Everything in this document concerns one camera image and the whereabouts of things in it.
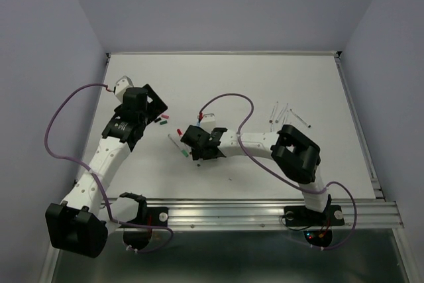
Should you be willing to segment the green white pen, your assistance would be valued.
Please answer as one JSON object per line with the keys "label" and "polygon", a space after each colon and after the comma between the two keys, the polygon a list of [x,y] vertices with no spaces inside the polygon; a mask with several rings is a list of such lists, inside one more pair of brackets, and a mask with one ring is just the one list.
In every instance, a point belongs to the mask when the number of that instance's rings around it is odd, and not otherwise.
{"label": "green white pen", "polygon": [[168,134],[168,138],[171,140],[171,142],[173,143],[173,145],[186,157],[189,157],[189,152],[187,151],[186,147],[180,142],[178,141],[178,139],[172,135],[172,134]]}

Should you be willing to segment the dark red capped pen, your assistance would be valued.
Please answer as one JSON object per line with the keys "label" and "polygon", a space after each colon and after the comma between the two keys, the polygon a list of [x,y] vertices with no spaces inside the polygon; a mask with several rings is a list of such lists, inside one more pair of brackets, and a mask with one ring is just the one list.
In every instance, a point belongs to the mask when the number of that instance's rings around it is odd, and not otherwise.
{"label": "dark red capped pen", "polygon": [[271,112],[271,115],[269,117],[269,123],[271,123],[271,124],[274,122],[274,119],[275,119],[275,116],[276,116],[276,111],[278,110],[278,104],[279,104],[278,101],[275,102],[275,104],[272,108],[272,112]]}

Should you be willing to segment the grey pen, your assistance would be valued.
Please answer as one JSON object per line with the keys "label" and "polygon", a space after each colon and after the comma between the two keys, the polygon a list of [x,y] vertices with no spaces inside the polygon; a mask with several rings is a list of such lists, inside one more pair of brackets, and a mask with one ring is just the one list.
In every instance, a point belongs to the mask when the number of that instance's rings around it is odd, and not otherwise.
{"label": "grey pen", "polygon": [[280,123],[280,122],[282,121],[282,118],[283,118],[283,116],[284,116],[284,113],[287,111],[288,106],[289,106],[289,104],[287,103],[287,104],[283,107],[283,109],[279,112],[279,114],[278,114],[278,116],[277,116],[277,118],[276,118],[276,120],[275,120],[275,123]]}

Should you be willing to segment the purple capped pen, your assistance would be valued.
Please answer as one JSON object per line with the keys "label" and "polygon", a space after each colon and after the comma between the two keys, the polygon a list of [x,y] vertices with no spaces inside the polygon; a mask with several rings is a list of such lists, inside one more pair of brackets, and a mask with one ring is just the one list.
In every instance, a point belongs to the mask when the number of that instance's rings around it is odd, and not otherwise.
{"label": "purple capped pen", "polygon": [[283,119],[283,125],[286,124],[287,120],[288,120],[288,116],[289,116],[289,112],[286,111],[285,115],[284,115],[284,119]]}

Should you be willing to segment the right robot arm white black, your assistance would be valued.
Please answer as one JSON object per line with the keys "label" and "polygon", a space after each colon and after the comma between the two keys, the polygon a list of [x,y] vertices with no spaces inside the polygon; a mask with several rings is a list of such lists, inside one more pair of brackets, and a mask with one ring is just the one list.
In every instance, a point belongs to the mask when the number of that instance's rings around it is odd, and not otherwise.
{"label": "right robot arm white black", "polygon": [[320,148],[294,126],[284,125],[271,133],[237,133],[219,127],[207,132],[190,125],[181,142],[190,147],[194,160],[234,156],[273,160],[300,188],[307,220],[320,223],[328,217],[328,193],[319,175]]}

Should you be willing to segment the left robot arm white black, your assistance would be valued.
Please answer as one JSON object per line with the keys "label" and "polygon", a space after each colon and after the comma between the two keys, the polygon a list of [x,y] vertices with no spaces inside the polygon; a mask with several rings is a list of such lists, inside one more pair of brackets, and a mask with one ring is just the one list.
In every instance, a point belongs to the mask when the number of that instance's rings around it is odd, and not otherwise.
{"label": "left robot arm white black", "polygon": [[111,91],[120,104],[107,123],[89,164],[54,153],[44,139],[47,153],[84,169],[72,190],[60,203],[51,203],[45,213],[51,245],[60,250],[95,258],[100,255],[108,236],[120,227],[139,229],[149,239],[155,231],[167,231],[168,238],[150,248],[127,245],[136,254],[153,253],[164,248],[174,236],[166,223],[153,224],[146,198],[125,192],[110,203],[106,191],[120,166],[143,137],[145,128],[167,110],[167,105],[146,84],[133,86],[121,78]]}

